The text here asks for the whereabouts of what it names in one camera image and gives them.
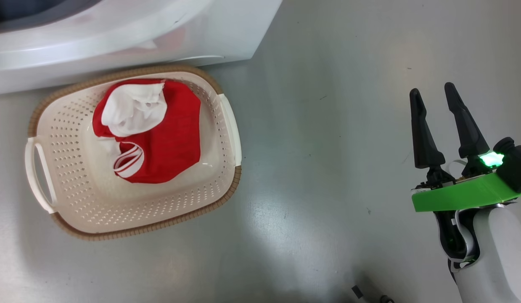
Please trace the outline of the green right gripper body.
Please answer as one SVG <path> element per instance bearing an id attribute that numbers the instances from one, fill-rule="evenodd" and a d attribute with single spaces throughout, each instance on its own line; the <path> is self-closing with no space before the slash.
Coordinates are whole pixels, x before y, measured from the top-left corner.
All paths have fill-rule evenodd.
<path id="1" fill-rule="evenodd" d="M 454 185 L 441 188 L 412 189 L 412 202 L 416 212 L 457 211 L 490 205 L 505 204 L 521 197 L 499 176 L 496 169 L 502 165 L 504 155 L 488 153 L 481 161 L 492 169 L 491 174 L 460 178 Z"/>

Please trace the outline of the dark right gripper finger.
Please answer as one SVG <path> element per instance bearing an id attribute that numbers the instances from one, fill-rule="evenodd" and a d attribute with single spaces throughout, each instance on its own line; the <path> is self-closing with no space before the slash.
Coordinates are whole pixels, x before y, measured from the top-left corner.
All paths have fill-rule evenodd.
<path id="1" fill-rule="evenodd" d="M 454 115 L 460 140 L 458 153 L 460 158 L 479 157 L 489 152 L 489 145 L 466 107 L 452 82 L 444 85 L 449 111 Z"/>
<path id="2" fill-rule="evenodd" d="M 430 132 L 427 110 L 417 88 L 410 91 L 410 112 L 415 167 L 425 169 L 445 164 L 445 157 L 437 149 Z"/>

